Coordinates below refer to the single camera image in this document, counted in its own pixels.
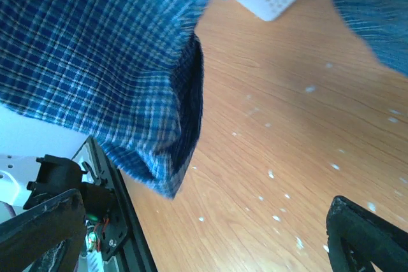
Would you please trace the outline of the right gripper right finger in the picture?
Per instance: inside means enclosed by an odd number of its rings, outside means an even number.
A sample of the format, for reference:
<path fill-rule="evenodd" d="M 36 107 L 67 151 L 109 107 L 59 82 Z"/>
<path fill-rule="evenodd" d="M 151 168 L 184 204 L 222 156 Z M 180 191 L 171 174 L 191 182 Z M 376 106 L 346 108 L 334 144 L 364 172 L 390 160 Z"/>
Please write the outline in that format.
<path fill-rule="evenodd" d="M 344 196 L 326 216 L 333 271 L 407 271 L 407 232 Z"/>

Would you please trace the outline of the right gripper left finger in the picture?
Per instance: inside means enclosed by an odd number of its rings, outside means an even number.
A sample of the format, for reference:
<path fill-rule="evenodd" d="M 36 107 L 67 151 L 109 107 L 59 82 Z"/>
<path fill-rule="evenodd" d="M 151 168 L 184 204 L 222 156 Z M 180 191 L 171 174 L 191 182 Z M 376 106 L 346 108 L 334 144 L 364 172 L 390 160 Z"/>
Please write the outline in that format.
<path fill-rule="evenodd" d="M 73 271 L 87 227 L 77 189 L 70 189 L 1 224 L 1 271 Z"/>

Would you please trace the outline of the blue plaid shirt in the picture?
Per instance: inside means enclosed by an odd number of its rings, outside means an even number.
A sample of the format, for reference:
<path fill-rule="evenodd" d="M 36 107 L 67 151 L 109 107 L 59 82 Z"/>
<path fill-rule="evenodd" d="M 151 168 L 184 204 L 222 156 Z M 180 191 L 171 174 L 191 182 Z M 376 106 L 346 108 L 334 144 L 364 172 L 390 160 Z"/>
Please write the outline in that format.
<path fill-rule="evenodd" d="M 174 198 L 198 142 L 209 0 L 1 0 L 1 106 L 97 139 Z"/>

